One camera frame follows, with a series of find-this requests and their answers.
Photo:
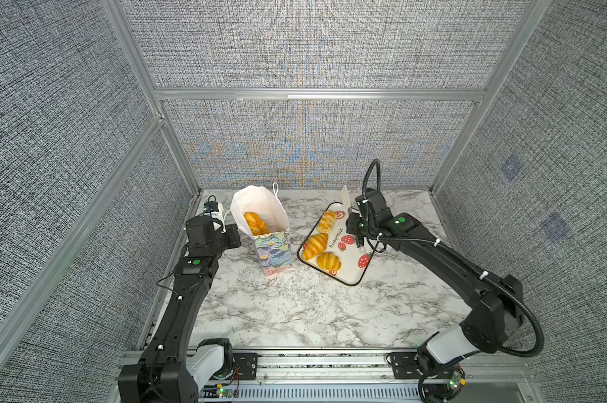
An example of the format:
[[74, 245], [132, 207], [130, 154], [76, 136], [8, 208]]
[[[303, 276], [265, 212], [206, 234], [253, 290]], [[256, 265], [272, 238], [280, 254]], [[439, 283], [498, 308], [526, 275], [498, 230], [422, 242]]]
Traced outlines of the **white silver serving tongs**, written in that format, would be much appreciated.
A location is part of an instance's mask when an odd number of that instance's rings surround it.
[[362, 229], [362, 215], [357, 207], [353, 206], [347, 186], [342, 187], [341, 198], [344, 208], [347, 211], [347, 220], [345, 223], [346, 232], [354, 238], [357, 248], [360, 251], [365, 252], [366, 235], [363, 233]]

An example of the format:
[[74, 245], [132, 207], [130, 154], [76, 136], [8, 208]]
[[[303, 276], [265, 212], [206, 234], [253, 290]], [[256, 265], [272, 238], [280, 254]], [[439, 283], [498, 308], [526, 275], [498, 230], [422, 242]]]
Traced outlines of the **long fake bread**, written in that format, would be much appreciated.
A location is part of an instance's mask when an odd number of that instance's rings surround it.
[[260, 236], [270, 233], [268, 230], [268, 225], [257, 213], [246, 212], [244, 213], [244, 218], [253, 236]]

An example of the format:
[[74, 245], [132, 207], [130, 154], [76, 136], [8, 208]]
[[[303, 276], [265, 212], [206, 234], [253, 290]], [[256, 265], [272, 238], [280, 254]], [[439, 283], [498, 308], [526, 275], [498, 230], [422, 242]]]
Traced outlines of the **floral white paper bag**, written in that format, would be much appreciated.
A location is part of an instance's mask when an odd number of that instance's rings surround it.
[[237, 191], [231, 200], [231, 215], [236, 226], [250, 238], [268, 279], [289, 269], [293, 263], [290, 221], [278, 193], [276, 182], [271, 188], [247, 186]]

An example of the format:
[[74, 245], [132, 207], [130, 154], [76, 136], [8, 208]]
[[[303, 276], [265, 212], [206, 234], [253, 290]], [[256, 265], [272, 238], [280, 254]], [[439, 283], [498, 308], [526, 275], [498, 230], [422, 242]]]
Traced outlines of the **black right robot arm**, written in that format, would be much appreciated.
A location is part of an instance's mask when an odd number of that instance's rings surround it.
[[426, 340], [417, 351], [419, 372], [430, 371], [468, 354], [498, 352], [524, 321], [516, 302], [488, 282], [504, 286], [521, 299], [523, 286], [511, 275], [500, 278], [478, 267], [468, 267], [463, 258], [438, 240], [421, 221], [407, 214], [394, 215], [382, 193], [372, 188], [356, 198], [357, 213], [349, 216], [347, 229], [362, 239], [380, 240], [388, 247], [421, 263], [450, 286], [471, 308], [461, 323]]

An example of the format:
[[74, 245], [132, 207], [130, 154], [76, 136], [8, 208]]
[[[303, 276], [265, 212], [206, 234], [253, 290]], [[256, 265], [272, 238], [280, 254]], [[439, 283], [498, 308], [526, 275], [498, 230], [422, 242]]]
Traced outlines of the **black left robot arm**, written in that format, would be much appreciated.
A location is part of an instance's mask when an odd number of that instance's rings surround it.
[[122, 368], [122, 402], [196, 402], [211, 376], [231, 361], [223, 342], [206, 344], [196, 379], [188, 370], [188, 347], [199, 309], [211, 289], [226, 250], [241, 246], [238, 227], [197, 215], [185, 224], [188, 242], [174, 266], [171, 299], [149, 346], [136, 364]]

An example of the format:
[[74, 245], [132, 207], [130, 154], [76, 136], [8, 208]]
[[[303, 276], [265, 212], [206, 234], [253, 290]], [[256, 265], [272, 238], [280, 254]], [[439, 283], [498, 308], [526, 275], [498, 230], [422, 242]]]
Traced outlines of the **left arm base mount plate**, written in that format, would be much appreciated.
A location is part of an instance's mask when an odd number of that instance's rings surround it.
[[258, 372], [257, 353], [234, 353], [234, 364], [238, 368], [238, 378], [240, 380], [255, 380]]

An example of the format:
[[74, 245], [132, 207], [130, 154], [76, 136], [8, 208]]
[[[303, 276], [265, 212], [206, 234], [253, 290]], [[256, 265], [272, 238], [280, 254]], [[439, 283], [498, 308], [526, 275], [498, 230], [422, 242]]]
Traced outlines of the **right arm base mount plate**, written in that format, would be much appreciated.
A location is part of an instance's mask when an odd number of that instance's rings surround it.
[[[391, 367], [394, 379], [418, 380], [421, 377], [423, 372], [416, 360], [416, 356], [417, 353], [415, 351], [391, 352], [387, 354], [386, 361]], [[430, 375], [428, 379], [452, 379], [454, 376], [456, 378], [465, 378], [465, 371], [459, 364]]]

